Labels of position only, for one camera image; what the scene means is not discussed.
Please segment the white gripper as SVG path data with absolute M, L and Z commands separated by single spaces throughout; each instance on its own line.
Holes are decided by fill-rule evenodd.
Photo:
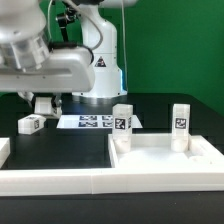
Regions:
M 37 93 L 54 93 L 51 98 L 53 115 L 62 114 L 60 93 L 88 92 L 93 88 L 95 74 L 93 54 L 85 47 L 54 50 L 38 70 L 16 71 L 0 65 L 0 92 L 19 92 L 30 107 Z

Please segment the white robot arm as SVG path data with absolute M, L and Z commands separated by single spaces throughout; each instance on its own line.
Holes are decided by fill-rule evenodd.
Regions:
M 38 93 L 50 93 L 51 114 L 61 113 L 61 95 L 90 101 L 113 99 L 127 92 L 117 65 L 117 30 L 99 14 L 101 7 L 124 9 L 139 0 L 48 0 L 61 2 L 56 17 L 62 29 L 78 20 L 81 44 L 56 42 L 43 0 L 0 0 L 0 92 L 16 92 L 42 113 Z

